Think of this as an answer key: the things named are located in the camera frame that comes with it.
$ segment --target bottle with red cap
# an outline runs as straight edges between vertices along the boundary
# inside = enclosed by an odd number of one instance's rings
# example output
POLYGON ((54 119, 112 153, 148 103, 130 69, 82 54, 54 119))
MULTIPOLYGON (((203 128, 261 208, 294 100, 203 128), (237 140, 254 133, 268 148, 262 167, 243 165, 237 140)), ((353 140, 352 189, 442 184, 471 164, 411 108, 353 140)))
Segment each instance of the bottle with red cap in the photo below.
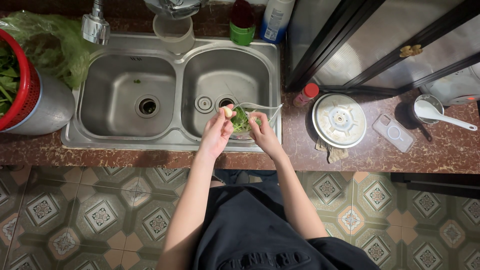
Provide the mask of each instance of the bottle with red cap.
POLYGON ((318 85, 314 83, 307 84, 302 91, 293 99, 293 105, 295 107, 303 107, 303 105, 307 104, 310 99, 316 97, 318 95, 318 85))

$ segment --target white bottle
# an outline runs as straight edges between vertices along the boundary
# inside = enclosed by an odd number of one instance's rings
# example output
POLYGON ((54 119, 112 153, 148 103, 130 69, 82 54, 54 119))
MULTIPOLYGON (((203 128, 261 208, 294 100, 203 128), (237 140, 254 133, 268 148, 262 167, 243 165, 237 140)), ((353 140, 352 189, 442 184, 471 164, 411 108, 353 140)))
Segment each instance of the white bottle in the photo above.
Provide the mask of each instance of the white bottle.
POLYGON ((295 0, 269 0, 264 13, 260 37, 266 42, 280 43, 287 31, 295 0))

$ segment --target green plastic bag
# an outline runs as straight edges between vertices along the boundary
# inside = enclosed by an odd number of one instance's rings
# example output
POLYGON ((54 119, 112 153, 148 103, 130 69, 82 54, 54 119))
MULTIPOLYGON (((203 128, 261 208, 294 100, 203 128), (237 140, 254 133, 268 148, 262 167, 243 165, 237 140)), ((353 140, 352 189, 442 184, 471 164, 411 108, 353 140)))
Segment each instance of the green plastic bag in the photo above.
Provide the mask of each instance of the green plastic bag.
POLYGON ((19 11, 0 19, 0 28, 20 44, 37 69, 71 88, 87 78, 90 53, 80 21, 19 11))

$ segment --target person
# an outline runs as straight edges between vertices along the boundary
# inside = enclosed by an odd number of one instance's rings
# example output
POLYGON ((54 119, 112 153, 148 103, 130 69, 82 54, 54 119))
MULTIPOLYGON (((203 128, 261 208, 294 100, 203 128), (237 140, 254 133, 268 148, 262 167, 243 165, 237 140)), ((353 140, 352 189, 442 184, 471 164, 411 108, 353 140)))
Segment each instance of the person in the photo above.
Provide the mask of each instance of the person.
POLYGON ((267 116, 251 116, 261 125, 250 119, 250 136, 273 160, 278 185, 211 181, 233 132, 219 110, 205 126, 156 269, 379 269, 360 248, 329 237, 267 116))

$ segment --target pot lid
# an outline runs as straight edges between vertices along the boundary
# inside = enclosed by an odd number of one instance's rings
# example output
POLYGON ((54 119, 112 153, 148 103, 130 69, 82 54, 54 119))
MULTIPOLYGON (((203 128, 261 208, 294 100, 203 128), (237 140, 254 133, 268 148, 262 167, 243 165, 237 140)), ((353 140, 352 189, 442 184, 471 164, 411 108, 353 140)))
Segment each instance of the pot lid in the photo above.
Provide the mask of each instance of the pot lid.
POLYGON ((338 148, 358 144, 367 131, 360 105, 342 94, 321 96, 313 106, 312 119, 320 138, 338 148))

